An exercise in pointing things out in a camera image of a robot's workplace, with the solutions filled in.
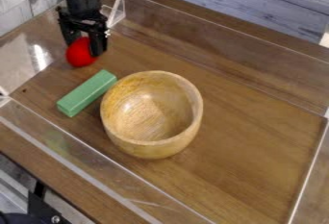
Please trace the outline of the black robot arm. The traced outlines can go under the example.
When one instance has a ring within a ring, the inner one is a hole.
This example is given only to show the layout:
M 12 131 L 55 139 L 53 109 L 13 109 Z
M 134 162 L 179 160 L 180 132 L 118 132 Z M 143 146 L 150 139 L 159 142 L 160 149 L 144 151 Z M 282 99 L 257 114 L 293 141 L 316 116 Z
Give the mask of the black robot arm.
M 57 6 L 57 22 L 65 43 L 74 42 L 87 33 L 88 52 L 92 57 L 107 51 L 107 17 L 100 13 L 100 0 L 65 0 L 65 7 Z

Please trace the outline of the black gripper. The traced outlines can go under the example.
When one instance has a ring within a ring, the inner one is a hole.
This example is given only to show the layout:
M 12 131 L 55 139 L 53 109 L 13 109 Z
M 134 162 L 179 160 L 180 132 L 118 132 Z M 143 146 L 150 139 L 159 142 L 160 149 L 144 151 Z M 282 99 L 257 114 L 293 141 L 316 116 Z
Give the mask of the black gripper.
M 100 0 L 67 0 L 56 7 L 57 22 L 64 41 L 71 45 L 82 33 L 88 34 L 90 54 L 100 56 L 107 51 L 106 16 L 100 14 Z

